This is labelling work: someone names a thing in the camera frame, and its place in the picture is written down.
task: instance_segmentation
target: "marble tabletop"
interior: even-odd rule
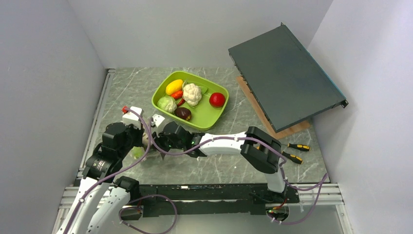
[[[123,106],[136,106],[144,110],[144,118],[153,114],[161,114],[151,103],[151,98],[160,83],[174,71],[187,71],[209,79],[229,91],[229,101],[222,116],[207,132],[211,134],[234,134],[246,131],[248,126],[257,126],[265,130],[250,103],[240,90],[235,77],[238,70],[221,67],[172,67],[172,68],[119,68],[116,70],[105,111],[99,126],[99,143],[105,127],[122,119]],[[187,130],[196,130],[184,126]],[[301,143],[311,147],[309,152],[286,149],[288,153],[301,157],[302,165],[291,161],[284,165],[286,176],[290,182],[313,183],[321,180],[326,173],[314,128],[302,130],[291,136],[280,139],[283,144]],[[135,159],[128,155],[123,160],[124,167]],[[152,151],[148,157],[124,172],[139,180],[141,184],[210,184],[210,183],[266,183],[263,173],[254,169],[241,155],[214,155],[191,158],[189,156],[166,156],[162,160],[158,152]]]

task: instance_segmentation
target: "red chili pepper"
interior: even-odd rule
[[[185,100],[182,98],[181,101],[178,103],[177,106],[180,106],[180,105],[184,104],[184,102],[185,102]]]
[[[184,95],[184,91],[179,90],[179,91],[176,91],[175,93],[171,94],[170,96],[173,97],[173,99],[178,100],[178,99],[182,98],[182,95]]]

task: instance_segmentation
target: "wall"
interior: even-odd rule
[[[285,23],[307,47],[332,0],[69,0],[103,65],[232,66],[228,48]]]
[[[0,4],[0,227],[51,233],[105,70],[66,0]]]
[[[413,5],[334,0],[308,50],[347,96],[314,119],[356,233],[411,233]]]

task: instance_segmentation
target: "green bowl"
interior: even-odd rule
[[[180,107],[186,107],[192,112],[192,117],[189,121],[183,120],[178,118],[177,116],[170,114],[157,106],[159,99],[163,96],[166,96],[165,89],[169,83],[174,80],[181,79],[186,81],[187,83],[194,83],[198,86],[205,86],[208,88],[206,93],[202,94],[202,99],[199,101],[198,105],[195,107],[189,106],[186,102],[182,104]],[[210,105],[209,97],[213,93],[221,93],[225,96],[225,103],[222,107],[216,108]],[[194,74],[184,72],[184,71],[176,71],[171,73],[164,82],[159,85],[158,89],[152,96],[152,105],[163,112],[165,115],[171,117],[175,121],[184,123],[186,125],[191,126],[192,128],[205,131],[210,129],[218,118],[221,116],[222,112],[224,111],[226,104],[228,103],[229,93],[228,90],[222,87],[219,84],[216,84],[212,81],[209,81],[205,78],[196,76]]]

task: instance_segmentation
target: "screwdriver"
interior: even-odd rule
[[[287,159],[293,161],[296,164],[302,164],[302,159],[300,157],[297,157],[295,155],[291,155],[291,154],[286,153],[284,151],[281,151],[281,155],[283,155],[284,157],[286,157]]]
[[[310,147],[308,145],[288,143],[287,147],[297,149],[297,150],[300,150],[300,151],[305,151],[305,152],[310,151]]]

